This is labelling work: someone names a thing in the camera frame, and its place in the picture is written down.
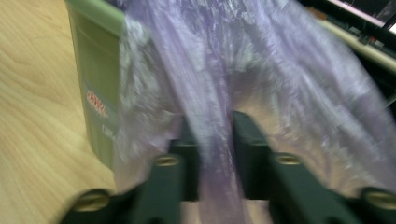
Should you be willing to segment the green plastic trash bin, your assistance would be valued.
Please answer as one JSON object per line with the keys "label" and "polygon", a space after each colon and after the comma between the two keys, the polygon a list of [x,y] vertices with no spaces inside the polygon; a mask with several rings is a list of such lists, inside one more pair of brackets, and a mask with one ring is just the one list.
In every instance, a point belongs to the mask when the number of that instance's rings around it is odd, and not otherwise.
{"label": "green plastic trash bin", "polygon": [[64,0],[93,153],[110,168],[119,126],[120,34],[123,12],[107,0]]}

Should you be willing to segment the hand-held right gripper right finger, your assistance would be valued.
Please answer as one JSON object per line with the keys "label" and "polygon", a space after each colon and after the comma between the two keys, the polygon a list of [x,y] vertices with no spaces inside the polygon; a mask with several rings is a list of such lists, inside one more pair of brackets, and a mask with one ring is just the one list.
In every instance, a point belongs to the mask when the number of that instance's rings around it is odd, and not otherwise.
{"label": "hand-held right gripper right finger", "polygon": [[233,112],[233,148],[245,198],[268,200],[268,156],[271,149],[254,119],[239,111]]}

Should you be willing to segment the purple plastic trash bag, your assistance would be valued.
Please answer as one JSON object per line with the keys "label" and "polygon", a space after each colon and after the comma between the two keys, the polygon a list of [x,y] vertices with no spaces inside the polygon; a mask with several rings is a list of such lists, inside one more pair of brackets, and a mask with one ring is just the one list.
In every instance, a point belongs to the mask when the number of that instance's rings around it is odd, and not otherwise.
{"label": "purple plastic trash bag", "polygon": [[396,192],[396,123],[384,97],[347,45],[296,0],[116,2],[125,15],[119,190],[142,183],[188,123],[203,164],[188,222],[254,224],[232,142],[239,110],[330,188]]}

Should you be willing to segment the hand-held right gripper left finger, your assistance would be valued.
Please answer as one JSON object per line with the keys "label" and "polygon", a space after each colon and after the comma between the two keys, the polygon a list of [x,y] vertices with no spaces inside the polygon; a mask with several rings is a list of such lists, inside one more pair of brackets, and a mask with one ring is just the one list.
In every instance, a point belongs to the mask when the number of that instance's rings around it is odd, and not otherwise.
{"label": "hand-held right gripper left finger", "polygon": [[200,156],[190,126],[185,119],[181,121],[179,135],[170,142],[169,152],[180,156],[185,162],[183,200],[197,202],[199,200]]}

